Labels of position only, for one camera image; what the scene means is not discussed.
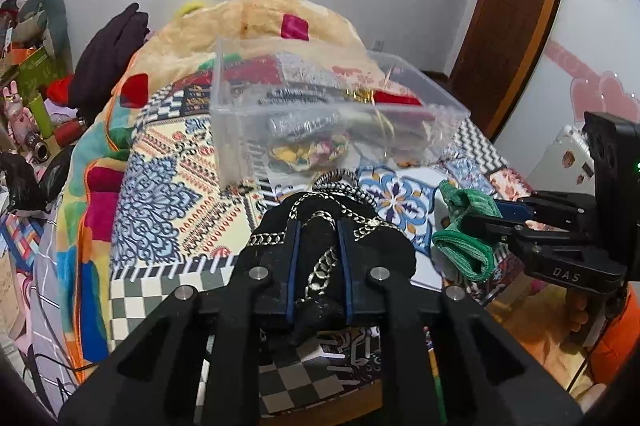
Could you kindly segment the person's right hand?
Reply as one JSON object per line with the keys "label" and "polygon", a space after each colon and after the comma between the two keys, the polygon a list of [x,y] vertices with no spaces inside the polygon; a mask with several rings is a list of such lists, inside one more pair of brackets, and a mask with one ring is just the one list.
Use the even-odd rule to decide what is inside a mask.
{"label": "person's right hand", "polygon": [[588,323],[589,295],[577,288],[570,288],[565,295],[566,320],[572,332],[579,332]]}

